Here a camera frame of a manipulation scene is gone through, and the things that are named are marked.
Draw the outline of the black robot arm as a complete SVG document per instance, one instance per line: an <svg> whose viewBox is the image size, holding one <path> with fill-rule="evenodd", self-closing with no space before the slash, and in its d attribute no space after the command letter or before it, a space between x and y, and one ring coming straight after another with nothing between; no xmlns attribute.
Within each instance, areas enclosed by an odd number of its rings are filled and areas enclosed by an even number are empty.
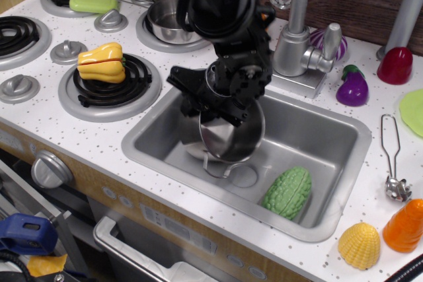
<svg viewBox="0 0 423 282"><path fill-rule="evenodd" d="M206 69L171 69L167 80L185 97L185 116L209 112L235 127L248 120L272 79L266 29L275 16L259 0L178 0L179 25L211 42L217 55Z"/></svg>

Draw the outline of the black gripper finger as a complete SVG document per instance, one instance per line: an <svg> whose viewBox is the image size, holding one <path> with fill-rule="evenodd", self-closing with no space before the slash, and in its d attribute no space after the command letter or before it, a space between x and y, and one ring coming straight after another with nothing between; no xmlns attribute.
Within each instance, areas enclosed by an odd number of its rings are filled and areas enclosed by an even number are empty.
<svg viewBox="0 0 423 282"><path fill-rule="evenodd" d="M180 111L184 117L194 117L202 111L202 104L195 95L183 92Z"/></svg>
<svg viewBox="0 0 423 282"><path fill-rule="evenodd" d="M199 114L200 123L212 122L216 119L219 119L220 115L217 112L211 110L201 111Z"/></svg>

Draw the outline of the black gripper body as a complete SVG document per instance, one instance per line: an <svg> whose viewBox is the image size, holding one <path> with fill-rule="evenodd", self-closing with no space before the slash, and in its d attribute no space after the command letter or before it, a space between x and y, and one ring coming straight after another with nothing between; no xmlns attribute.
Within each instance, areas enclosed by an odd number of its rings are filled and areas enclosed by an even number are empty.
<svg viewBox="0 0 423 282"><path fill-rule="evenodd" d="M239 127L249 120L247 106L242 106L231 96L216 93L208 84L206 69L187 69L181 66L171 68L167 82L181 93L193 94L202 104L202 111L217 112L220 118Z"/></svg>

